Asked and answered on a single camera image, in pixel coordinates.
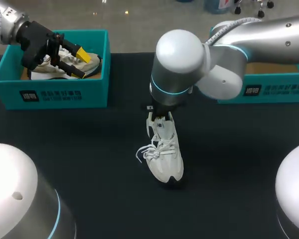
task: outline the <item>floor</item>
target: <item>floor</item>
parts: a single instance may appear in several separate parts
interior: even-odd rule
[[[49,29],[104,28],[109,31],[111,52],[153,52],[158,39],[172,29],[186,29],[202,41],[209,29],[224,20],[256,16],[257,3],[244,0],[242,14],[212,15],[203,1],[175,0],[7,0],[32,20]],[[274,0],[265,9],[265,20],[299,14],[299,0]],[[0,45],[0,54],[5,46]]]

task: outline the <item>blue bottle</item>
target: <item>blue bottle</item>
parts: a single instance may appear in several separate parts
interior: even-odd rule
[[[205,9],[212,14],[227,13],[233,4],[233,0],[205,0]]]

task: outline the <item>teal box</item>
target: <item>teal box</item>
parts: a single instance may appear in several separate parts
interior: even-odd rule
[[[218,101],[219,104],[296,102],[299,102],[299,72],[245,75],[239,96]]]
[[[104,108],[107,106],[111,52],[102,29],[58,30],[65,39],[103,58],[100,79],[20,80],[19,46],[8,46],[0,62],[0,99],[7,110]]]

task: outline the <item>white sneaker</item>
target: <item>white sneaker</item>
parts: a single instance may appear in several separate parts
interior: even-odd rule
[[[101,70],[101,57],[94,53],[88,53],[91,57],[89,63],[85,63],[80,59],[71,55],[71,53],[60,46],[60,60],[68,65],[74,65],[77,69],[83,71],[86,77],[96,75]],[[50,56],[46,55],[41,65],[38,65],[32,72],[28,72],[30,80],[48,80],[48,79],[77,79],[77,77],[68,76],[63,70],[57,66],[50,64]]]
[[[184,173],[183,159],[180,154],[175,123],[171,113],[169,120],[165,117],[152,121],[152,113],[147,119],[147,131],[151,138],[151,144],[141,147],[136,152],[136,158],[143,154],[150,171],[163,183],[175,183],[181,180]]]

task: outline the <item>black tablecloth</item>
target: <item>black tablecloth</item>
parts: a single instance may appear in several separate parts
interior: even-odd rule
[[[6,111],[0,143],[27,153],[72,209],[78,239],[279,239],[275,176],[299,145],[299,104],[218,105],[197,89],[174,114],[188,179],[166,190],[135,158],[149,143],[152,53],[112,54],[109,107]]]

